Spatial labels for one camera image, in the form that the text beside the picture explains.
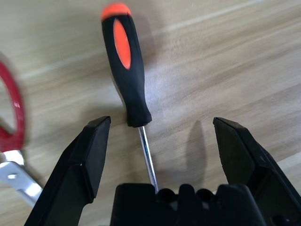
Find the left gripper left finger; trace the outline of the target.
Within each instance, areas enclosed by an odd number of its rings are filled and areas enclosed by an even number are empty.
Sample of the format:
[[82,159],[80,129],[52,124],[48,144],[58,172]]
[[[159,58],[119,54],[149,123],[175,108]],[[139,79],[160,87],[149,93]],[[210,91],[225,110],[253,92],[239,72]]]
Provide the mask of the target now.
[[76,226],[100,185],[111,119],[90,121],[59,158],[27,226]]

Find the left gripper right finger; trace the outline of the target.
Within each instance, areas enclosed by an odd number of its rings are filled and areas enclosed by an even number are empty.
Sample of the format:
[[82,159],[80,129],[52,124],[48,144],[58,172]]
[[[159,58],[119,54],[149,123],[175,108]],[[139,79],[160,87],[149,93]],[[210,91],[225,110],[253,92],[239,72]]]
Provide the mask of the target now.
[[237,122],[213,120],[229,184],[246,185],[269,226],[299,226],[301,196],[273,157]]

